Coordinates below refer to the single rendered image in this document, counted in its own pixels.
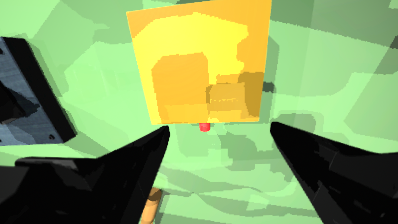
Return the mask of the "hammer with grey head and tan handle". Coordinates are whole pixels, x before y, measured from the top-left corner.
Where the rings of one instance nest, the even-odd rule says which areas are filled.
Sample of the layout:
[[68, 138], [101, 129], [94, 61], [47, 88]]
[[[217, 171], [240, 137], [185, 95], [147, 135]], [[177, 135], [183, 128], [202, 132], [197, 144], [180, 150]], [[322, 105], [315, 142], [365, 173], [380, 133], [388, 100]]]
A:
[[161, 199], [161, 190], [159, 188], [153, 187], [150, 191], [148, 201], [142, 213], [141, 224], [153, 224], [156, 216], [156, 210]]

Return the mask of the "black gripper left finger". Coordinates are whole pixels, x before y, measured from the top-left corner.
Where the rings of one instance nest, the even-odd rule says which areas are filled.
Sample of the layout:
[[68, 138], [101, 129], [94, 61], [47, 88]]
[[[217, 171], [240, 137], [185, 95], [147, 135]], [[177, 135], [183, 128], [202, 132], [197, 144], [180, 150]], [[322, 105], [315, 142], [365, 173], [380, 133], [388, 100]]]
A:
[[97, 158], [30, 156], [37, 188], [84, 192], [106, 224], [139, 224], [170, 138], [168, 125]]

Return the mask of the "red cylinder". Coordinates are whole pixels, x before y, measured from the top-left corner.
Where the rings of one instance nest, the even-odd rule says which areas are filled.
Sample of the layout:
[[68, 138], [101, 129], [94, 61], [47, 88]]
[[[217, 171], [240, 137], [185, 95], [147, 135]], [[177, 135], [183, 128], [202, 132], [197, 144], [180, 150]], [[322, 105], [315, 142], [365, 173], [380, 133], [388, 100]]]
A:
[[210, 123], [199, 123], [200, 130], [203, 132], [209, 131], [210, 128]]

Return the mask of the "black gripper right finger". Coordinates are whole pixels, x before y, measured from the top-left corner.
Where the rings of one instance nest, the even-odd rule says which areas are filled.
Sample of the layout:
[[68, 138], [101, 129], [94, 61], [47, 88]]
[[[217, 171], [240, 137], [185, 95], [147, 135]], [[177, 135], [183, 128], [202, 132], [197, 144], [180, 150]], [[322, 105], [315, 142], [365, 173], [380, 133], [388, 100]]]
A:
[[279, 122], [270, 133], [323, 224], [379, 224], [398, 204], [398, 152], [366, 151]]

